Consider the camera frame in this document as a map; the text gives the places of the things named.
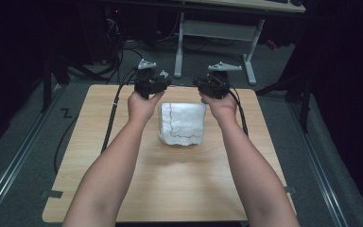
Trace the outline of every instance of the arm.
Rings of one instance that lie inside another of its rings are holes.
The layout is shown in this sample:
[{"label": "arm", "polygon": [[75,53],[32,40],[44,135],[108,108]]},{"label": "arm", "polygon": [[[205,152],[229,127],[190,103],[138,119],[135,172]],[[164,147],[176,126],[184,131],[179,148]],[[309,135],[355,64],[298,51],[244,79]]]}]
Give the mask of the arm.
[{"label": "arm", "polygon": [[234,184],[250,226],[299,226],[275,171],[238,125],[232,96],[212,99],[200,95],[221,128]]},{"label": "arm", "polygon": [[163,94],[150,100],[136,92],[130,95],[129,121],[85,173],[63,226],[115,225],[134,173],[143,129]]}]

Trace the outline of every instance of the gray carpet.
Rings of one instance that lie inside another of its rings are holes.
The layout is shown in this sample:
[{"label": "gray carpet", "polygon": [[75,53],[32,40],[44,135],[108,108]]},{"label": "gray carpet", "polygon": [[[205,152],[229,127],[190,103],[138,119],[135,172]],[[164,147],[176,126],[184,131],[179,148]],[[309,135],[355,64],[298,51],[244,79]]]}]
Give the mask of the gray carpet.
[{"label": "gray carpet", "polygon": [[[139,43],[131,42],[127,46],[133,47],[137,44]],[[159,70],[164,69],[170,75],[173,74],[175,46],[149,47],[143,44],[139,45],[135,50],[139,51],[147,61],[155,61]],[[241,65],[241,57],[235,52],[241,52],[241,46],[244,45],[238,43],[228,46],[227,52],[216,52],[215,49],[218,46],[208,44],[201,50],[186,50],[184,52],[183,76],[181,79],[173,79],[173,84],[191,86],[192,77],[204,76],[207,72],[207,66],[219,61]],[[186,47],[198,48],[201,46],[200,44],[191,44]],[[229,48],[234,49],[233,53],[229,51]],[[278,80],[293,49],[294,46],[287,46],[272,51],[266,46],[258,45],[252,59],[257,85],[249,86],[243,72],[231,73],[231,84],[237,88],[254,90],[269,86]],[[132,66],[136,66],[139,60],[140,57],[137,54],[125,50],[120,75],[126,73]],[[98,71],[103,67],[105,66],[95,65],[90,68]],[[72,78],[71,83],[66,88],[62,88],[62,90],[64,89],[63,94],[53,106],[23,167],[0,204],[0,226],[60,226],[42,221],[41,216],[46,198],[42,198],[41,194],[43,190],[50,189],[55,180],[54,156],[61,136],[74,117],[78,115],[87,90],[94,83],[98,82],[86,78]],[[259,100],[287,184],[297,189],[297,192],[292,195],[292,199],[301,226],[335,226],[309,163],[301,131],[295,124],[296,119],[290,112],[288,104],[285,103],[280,94],[281,92],[272,93],[270,96],[260,96]],[[13,117],[8,131],[0,140],[0,178],[26,138],[28,130],[39,116],[41,107],[42,85],[35,90],[24,107]],[[64,117],[65,111],[63,109],[68,110],[67,115],[71,116],[70,118]],[[308,135],[319,155],[331,186],[336,192],[348,225],[363,226],[363,200],[338,156],[320,117],[314,98],[311,100],[308,127]],[[60,146],[58,164],[61,162],[70,135],[71,131],[66,134]],[[178,226],[207,226],[206,224],[208,223],[183,223]],[[157,223],[149,226],[163,225],[165,224]],[[209,225],[239,226],[239,223],[210,223]]]}]

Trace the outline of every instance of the dark background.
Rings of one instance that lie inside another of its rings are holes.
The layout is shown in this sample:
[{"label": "dark background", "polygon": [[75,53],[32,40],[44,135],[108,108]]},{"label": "dark background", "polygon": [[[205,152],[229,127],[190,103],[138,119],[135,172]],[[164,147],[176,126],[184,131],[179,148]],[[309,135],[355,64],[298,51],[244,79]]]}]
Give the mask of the dark background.
[{"label": "dark background", "polygon": [[[297,45],[281,80],[310,74],[322,117],[363,196],[363,1],[304,1],[304,5],[308,16],[334,19],[304,25],[270,18],[261,42]],[[58,5],[41,9],[35,1],[0,1],[0,136],[43,77],[47,43],[79,64],[108,58],[102,42],[106,26],[102,9],[91,9],[95,14],[71,4],[60,9]],[[159,38],[156,29],[166,33],[173,27],[174,20],[163,18],[176,17],[176,12],[124,11],[128,32],[149,44]],[[151,26],[143,30],[140,21]]]}]

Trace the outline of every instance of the person's left arm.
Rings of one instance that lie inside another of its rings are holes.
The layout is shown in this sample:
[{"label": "person's left arm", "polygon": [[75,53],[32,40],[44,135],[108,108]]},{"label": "person's left arm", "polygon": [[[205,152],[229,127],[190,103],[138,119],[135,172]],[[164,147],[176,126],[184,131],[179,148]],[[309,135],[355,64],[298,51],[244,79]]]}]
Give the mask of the person's left arm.
[{"label": "person's left arm", "polygon": [[111,226],[129,189],[143,129],[164,93],[145,100],[133,92],[129,121],[85,173],[63,226]]}]

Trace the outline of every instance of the table top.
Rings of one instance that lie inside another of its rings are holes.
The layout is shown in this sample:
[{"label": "table top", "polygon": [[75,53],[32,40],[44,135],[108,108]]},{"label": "table top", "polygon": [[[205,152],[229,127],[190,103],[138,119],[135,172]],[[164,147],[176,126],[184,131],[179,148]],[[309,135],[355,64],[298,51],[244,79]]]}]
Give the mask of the table top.
[{"label": "table top", "polygon": [[249,9],[265,9],[282,12],[299,12],[304,13],[305,7],[296,7],[290,2],[278,3],[267,0],[183,0],[185,2],[201,3],[201,4],[213,4],[229,7],[249,8]]},{"label": "table top", "polygon": [[[82,176],[100,154],[117,88],[117,85],[93,85],[89,89],[52,187],[63,194],[59,199],[48,199],[44,221],[64,220]],[[125,86],[120,93],[111,141],[127,122],[127,99],[132,91],[133,86]],[[285,185],[255,92],[237,91],[251,141]],[[191,87],[168,87],[160,101],[163,102],[200,103],[199,92]],[[160,141],[158,113],[153,115],[143,133],[137,166],[118,222],[247,219],[233,183],[220,128],[209,107],[204,126],[200,145],[169,146]]]}]

